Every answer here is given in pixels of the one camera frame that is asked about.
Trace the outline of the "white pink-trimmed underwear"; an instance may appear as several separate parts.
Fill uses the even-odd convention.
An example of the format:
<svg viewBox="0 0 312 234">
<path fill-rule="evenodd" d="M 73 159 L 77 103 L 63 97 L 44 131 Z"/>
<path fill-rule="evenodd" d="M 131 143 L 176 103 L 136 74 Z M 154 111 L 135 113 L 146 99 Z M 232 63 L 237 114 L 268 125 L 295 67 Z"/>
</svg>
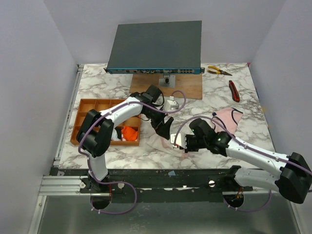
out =
<svg viewBox="0 0 312 234">
<path fill-rule="evenodd" d="M 169 140 L 166 140 L 158 136 L 157 134 L 153 134 L 149 138 L 149 140 L 147 141 L 147 145 L 152 147 L 153 149 L 159 150 L 172 156 L 181 158 L 187 158 L 189 156 L 188 153 L 184 153 L 182 150 L 173 148 Z"/>
</svg>

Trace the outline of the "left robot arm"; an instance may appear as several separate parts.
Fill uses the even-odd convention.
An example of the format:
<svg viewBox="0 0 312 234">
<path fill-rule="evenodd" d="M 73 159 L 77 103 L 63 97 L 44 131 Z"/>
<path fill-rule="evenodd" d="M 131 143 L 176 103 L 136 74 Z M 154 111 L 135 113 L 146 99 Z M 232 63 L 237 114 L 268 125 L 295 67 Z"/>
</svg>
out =
<svg viewBox="0 0 312 234">
<path fill-rule="evenodd" d="M 90 110 L 77 134 L 79 142 L 78 152 L 87 157 L 89 175 L 93 178 L 92 188 L 104 192 L 108 187 L 108 169 L 105 162 L 105 152 L 111 144 L 114 129 L 131 117 L 145 115 L 150 121 L 156 134 L 167 140 L 170 139 L 170 127 L 174 121 L 170 117 L 165 121 L 167 112 L 159 110 L 154 103 L 159 98 L 161 91 L 151 85 L 146 92 L 132 93 L 122 103 L 98 112 Z"/>
</svg>

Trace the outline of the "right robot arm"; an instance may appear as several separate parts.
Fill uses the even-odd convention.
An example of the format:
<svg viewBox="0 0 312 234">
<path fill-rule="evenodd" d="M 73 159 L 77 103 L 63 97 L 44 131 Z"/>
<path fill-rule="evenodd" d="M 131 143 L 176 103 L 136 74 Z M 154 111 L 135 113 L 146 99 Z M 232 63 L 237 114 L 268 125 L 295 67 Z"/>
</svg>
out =
<svg viewBox="0 0 312 234">
<path fill-rule="evenodd" d="M 312 171 L 304 157 L 268 151 L 237 138 L 224 122 L 212 118 L 211 127 L 201 118 L 194 119 L 189 127 L 191 135 L 182 137 L 186 152 L 207 149 L 213 154 L 245 161 L 255 169 L 239 167 L 225 177 L 224 185 L 230 191 L 239 187 L 260 187 L 279 192 L 285 199 L 302 204 L 312 185 Z"/>
</svg>

